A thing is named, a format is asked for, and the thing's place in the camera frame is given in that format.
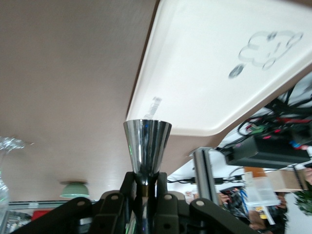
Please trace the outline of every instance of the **black cable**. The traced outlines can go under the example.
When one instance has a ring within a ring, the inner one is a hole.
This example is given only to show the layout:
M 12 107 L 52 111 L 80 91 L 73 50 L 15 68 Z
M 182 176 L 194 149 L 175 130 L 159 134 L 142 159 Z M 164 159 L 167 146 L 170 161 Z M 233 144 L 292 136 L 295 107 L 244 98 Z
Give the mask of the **black cable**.
M 230 174 L 229 174 L 229 178 L 231 178 L 232 177 L 232 174 L 234 173 L 234 172 L 236 172 L 237 170 L 239 170 L 239 169 L 243 169 L 244 167 L 238 167 L 238 168 L 235 168 L 235 170 L 233 170 Z
M 295 165 L 293 166 L 293 171 L 294 171 L 294 174 L 295 174 L 295 176 L 296 176 L 296 179 L 297 179 L 297 181 L 298 181 L 298 183 L 299 183 L 300 188 L 301 188 L 302 190 L 304 190 L 303 184 L 302 184 L 302 182 L 301 182 L 301 180 L 300 180 L 300 177 L 299 177 L 299 175 L 298 175 L 298 171 L 297 171 Z
M 244 183 L 244 184 L 246 184 L 246 182 L 244 180 L 225 180 L 224 183 L 225 184 L 227 184 L 227 183 Z
M 276 98 L 271 101 L 266 108 L 273 110 L 275 113 L 279 113 L 280 115 L 286 114 L 295 114 L 295 115 L 312 115 L 312 107 L 298 107 L 298 106 L 289 106 L 282 102 L 280 99 Z
M 276 120 L 276 118 L 280 117 L 280 115 L 276 115 L 275 113 L 273 112 L 270 112 L 270 113 L 266 113 L 262 116 L 254 116 L 254 117 L 250 117 L 249 119 L 245 120 L 244 122 L 242 122 L 238 128 L 237 128 L 237 132 L 244 136 L 244 137 L 250 137 L 250 136 L 260 136 L 260 135 L 263 135 L 264 133 L 266 134 L 270 134 L 272 133 L 273 131 L 275 131 L 276 129 L 280 128 L 281 127 L 281 123 L 278 122 Z M 244 134 L 244 133 L 241 133 L 241 129 L 242 127 L 246 124 L 246 123 L 250 123 L 250 124 L 253 124 L 255 126 L 264 126 L 265 129 L 263 132 L 260 132 L 260 133 L 248 133 L 248 134 Z
M 301 106 L 303 104 L 309 103 L 310 101 L 312 101 L 312 97 L 310 99 L 305 99 L 305 100 L 299 101 L 299 102 L 291 105 L 291 107 L 298 107 L 298 106 Z
M 221 151 L 221 150 L 225 149 L 226 147 L 228 147 L 228 146 L 230 146 L 230 145 L 234 145 L 234 144 L 241 143 L 241 142 L 243 142 L 243 141 L 246 140 L 246 139 L 247 139 L 247 137 L 245 137 L 245 136 L 244 136 L 244 137 L 241 137 L 241 138 L 239 138 L 239 139 L 237 139 L 237 140 L 235 140 L 235 141 L 232 141 L 232 142 L 229 143 L 229 144 L 226 144 L 226 145 L 223 146 L 222 148 L 217 147 L 216 150 Z
M 290 90 L 288 90 L 287 96 L 286 96 L 286 99 L 285 99 L 285 102 L 284 102 L 285 104 L 288 104 L 289 98 L 291 97 L 291 94 L 293 93 L 293 89 L 294 89 L 294 87 L 291 88 Z
M 278 171 L 278 169 L 265 170 L 265 172 L 274 172 L 274 171 Z
M 180 183 L 180 184 L 192 184 L 195 183 L 195 177 L 189 178 L 189 179 L 178 179 L 175 181 L 167 180 L 167 183 Z

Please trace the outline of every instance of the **chrome funnel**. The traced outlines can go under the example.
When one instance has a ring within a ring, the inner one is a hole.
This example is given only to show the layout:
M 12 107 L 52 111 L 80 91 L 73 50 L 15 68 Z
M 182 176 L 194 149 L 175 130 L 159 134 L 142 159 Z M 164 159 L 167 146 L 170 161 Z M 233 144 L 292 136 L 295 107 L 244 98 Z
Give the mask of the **chrome funnel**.
M 138 185 L 155 184 L 171 124 L 136 119 L 123 124 L 135 180 Z

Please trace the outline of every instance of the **drawing on panel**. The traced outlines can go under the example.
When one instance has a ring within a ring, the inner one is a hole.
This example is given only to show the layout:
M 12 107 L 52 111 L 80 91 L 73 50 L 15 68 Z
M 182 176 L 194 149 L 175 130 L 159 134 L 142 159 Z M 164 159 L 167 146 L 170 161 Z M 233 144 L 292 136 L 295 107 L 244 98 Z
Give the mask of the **drawing on panel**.
M 284 56 L 303 37 L 303 33 L 291 31 L 257 32 L 253 34 L 247 45 L 244 46 L 238 58 L 242 62 L 250 62 L 262 70 L 270 69 L 273 64 Z M 244 69 L 245 64 L 237 65 L 229 74 L 229 78 L 237 77 Z

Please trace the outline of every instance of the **chrome pole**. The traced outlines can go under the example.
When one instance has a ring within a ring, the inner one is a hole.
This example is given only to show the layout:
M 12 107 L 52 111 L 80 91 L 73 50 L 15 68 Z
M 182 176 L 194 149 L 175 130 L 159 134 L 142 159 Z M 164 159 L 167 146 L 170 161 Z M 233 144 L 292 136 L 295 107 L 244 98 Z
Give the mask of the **chrome pole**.
M 131 228 L 135 234 L 152 234 L 156 212 L 155 182 L 171 130 L 159 120 L 136 119 L 124 122 L 132 168 L 136 180 L 134 214 Z
M 190 156 L 194 159 L 196 182 L 201 198 L 206 198 L 216 205 L 219 204 L 215 190 L 215 180 L 211 168 L 209 150 L 210 147 L 200 147 L 193 150 Z

